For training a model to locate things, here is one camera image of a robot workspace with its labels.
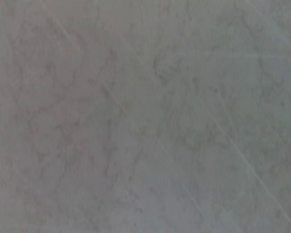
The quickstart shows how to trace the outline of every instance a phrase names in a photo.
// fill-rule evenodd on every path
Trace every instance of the gray marble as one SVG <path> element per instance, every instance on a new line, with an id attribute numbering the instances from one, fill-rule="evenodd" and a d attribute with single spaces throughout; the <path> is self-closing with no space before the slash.
<path id="1" fill-rule="evenodd" d="M 289 16 L 0 0 L 0 233 L 291 233 Z"/>

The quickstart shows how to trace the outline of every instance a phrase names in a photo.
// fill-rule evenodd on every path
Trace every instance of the textured surface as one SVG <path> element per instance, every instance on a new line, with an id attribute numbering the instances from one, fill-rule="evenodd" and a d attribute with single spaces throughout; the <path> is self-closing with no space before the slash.
<path id="1" fill-rule="evenodd" d="M 291 0 L 0 0 L 0 233 L 291 233 Z"/>

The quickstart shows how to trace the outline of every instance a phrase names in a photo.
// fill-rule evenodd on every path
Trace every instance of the marble surface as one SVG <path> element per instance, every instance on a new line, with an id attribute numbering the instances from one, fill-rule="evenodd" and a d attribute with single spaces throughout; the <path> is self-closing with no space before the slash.
<path id="1" fill-rule="evenodd" d="M 0 0 L 0 233 L 291 233 L 291 0 Z"/>

